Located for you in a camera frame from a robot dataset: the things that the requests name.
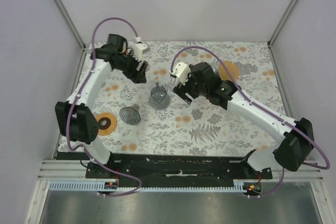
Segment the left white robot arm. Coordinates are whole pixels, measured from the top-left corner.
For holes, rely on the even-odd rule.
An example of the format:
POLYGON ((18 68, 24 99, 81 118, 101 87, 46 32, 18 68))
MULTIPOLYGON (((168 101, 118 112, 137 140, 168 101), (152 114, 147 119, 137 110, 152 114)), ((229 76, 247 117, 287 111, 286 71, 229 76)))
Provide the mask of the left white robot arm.
POLYGON ((93 48, 91 69, 84 79, 65 102, 55 105, 60 133, 66 137, 68 148, 75 151, 83 147, 89 158, 99 164, 97 171, 104 178, 112 177, 116 166, 109 161, 111 153, 98 137, 99 123, 91 111, 94 101, 113 70, 121 71, 133 83, 146 83, 148 63, 142 58, 148 50, 139 36, 129 47, 124 37, 109 34, 106 44, 93 48), (71 146, 71 142, 76 142, 77 147, 71 146))

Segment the grey glass dripper cone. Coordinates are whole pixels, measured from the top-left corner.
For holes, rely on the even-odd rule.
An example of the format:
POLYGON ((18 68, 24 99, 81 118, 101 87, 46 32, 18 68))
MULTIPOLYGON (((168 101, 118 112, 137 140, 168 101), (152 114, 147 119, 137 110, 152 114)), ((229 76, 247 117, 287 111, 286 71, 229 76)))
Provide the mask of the grey glass dripper cone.
POLYGON ((120 119, 127 125, 138 125, 141 122, 139 114, 139 105, 125 106, 119 111, 120 119))

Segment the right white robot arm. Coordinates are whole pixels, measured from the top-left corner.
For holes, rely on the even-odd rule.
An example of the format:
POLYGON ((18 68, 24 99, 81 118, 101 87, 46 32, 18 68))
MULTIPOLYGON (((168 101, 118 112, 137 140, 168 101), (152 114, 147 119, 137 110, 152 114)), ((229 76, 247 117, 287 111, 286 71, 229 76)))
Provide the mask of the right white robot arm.
POLYGON ((312 124, 302 118, 297 121, 261 104, 230 80, 222 80, 206 62, 195 65, 177 63, 170 75, 179 82, 173 91, 187 104, 199 96, 211 104, 236 113, 258 126, 275 140, 275 145, 250 151, 240 166, 241 174, 254 178, 259 171, 280 165, 296 172, 313 150, 303 133, 313 137, 312 124))

